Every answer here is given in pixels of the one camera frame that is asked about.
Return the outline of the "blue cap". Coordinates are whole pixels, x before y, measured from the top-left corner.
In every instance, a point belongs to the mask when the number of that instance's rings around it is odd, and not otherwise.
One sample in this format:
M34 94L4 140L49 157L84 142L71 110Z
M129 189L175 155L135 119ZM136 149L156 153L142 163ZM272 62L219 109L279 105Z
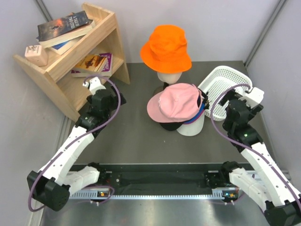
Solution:
M201 116L201 114L202 114L202 112L204 111L204 108L205 108L205 104L203 103L203 97L202 96L198 97L197 104L198 104L198 107L199 107L198 113L193 118L191 118L190 120L185 121L184 124L192 124Z

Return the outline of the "light pink cap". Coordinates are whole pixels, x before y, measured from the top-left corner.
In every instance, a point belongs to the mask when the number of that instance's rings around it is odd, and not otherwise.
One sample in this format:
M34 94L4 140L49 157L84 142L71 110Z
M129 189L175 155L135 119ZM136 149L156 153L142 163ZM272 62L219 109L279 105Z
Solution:
M154 95L147 113L155 122L172 123L192 119L200 110L201 91L193 84L177 83Z

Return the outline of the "black cap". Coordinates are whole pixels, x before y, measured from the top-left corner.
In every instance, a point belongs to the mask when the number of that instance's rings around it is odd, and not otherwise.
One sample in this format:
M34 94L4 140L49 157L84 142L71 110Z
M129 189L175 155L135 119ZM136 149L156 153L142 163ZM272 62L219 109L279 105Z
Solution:
M199 91L201 92L201 96L203 97L203 103L205 104L205 108L209 109L210 103L208 100L208 93L209 92L203 92L201 89L199 89ZM171 123L160 123L161 127L164 128L167 131L175 131L176 129L178 129L179 127L181 127L183 125L184 122L171 122Z

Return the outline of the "orange cap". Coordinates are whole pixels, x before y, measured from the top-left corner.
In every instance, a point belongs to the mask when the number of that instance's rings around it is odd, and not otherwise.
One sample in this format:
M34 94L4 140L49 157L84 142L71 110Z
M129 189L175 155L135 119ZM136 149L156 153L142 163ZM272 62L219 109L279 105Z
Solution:
M140 50L142 61L160 73L181 73L192 67L185 31L176 25L158 25Z

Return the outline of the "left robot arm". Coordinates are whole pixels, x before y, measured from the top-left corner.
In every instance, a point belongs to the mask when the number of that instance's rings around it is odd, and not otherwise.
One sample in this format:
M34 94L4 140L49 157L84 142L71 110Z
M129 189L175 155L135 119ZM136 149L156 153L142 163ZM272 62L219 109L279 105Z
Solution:
M94 163L73 174L69 171L85 148L114 119L120 106L126 103L120 91L115 86L112 89L113 92L99 89L89 96L89 111L80 116L57 153L39 171L31 171L27 176L31 212L40 210L32 207L32 200L60 211L76 192L92 184L100 187L106 183L106 174Z

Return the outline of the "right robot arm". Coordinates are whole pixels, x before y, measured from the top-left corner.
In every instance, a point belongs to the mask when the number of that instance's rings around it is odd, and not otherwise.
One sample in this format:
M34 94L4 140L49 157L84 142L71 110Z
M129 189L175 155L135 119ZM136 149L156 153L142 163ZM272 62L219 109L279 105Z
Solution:
M261 180L254 179L235 162L224 164L219 179L224 186L233 184L251 198L269 225L296 226L301 222L301 193L273 161L262 137L249 124L263 109L263 94L262 90L252 88L241 95L230 88L217 99L221 106L227 104L223 123L226 139L250 163Z

